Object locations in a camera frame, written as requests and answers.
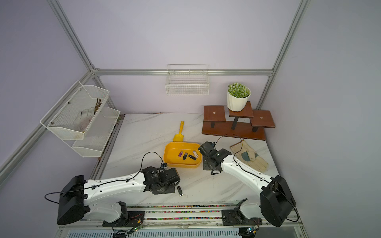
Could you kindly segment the black silver swivel usb drive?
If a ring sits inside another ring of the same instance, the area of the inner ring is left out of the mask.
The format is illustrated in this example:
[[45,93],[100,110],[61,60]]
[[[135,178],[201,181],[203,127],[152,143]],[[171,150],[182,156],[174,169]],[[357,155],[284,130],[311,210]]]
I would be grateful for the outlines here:
[[179,196],[183,196],[183,192],[180,186],[177,186],[177,191],[179,193]]

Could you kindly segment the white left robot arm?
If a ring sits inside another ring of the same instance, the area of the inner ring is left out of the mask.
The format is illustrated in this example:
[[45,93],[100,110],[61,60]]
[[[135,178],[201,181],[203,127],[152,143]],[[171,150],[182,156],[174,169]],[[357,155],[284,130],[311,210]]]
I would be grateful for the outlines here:
[[85,180],[83,175],[73,177],[59,192],[58,225],[68,225],[82,219],[113,223],[128,219],[125,202],[105,202],[121,194],[151,192],[154,195],[175,193],[180,183],[175,168],[147,167],[135,174],[103,179]]

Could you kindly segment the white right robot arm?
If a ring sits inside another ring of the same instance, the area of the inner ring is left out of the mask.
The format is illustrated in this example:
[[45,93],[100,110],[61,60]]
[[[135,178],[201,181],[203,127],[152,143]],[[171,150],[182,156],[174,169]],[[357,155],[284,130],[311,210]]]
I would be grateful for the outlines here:
[[280,227],[289,214],[296,210],[296,201],[282,176],[263,174],[240,162],[230,151],[218,151],[212,142],[205,142],[198,151],[211,175],[230,174],[256,192],[260,197],[261,214],[273,226]]

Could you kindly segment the black usb flash drive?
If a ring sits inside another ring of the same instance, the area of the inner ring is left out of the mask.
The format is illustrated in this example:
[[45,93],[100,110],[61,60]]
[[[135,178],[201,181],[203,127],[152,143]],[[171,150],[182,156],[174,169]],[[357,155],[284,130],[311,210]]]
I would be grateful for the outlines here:
[[190,154],[188,155],[188,157],[191,158],[192,160],[195,160],[195,161],[197,160],[196,157],[194,157],[194,156],[192,156],[192,155],[190,155]]

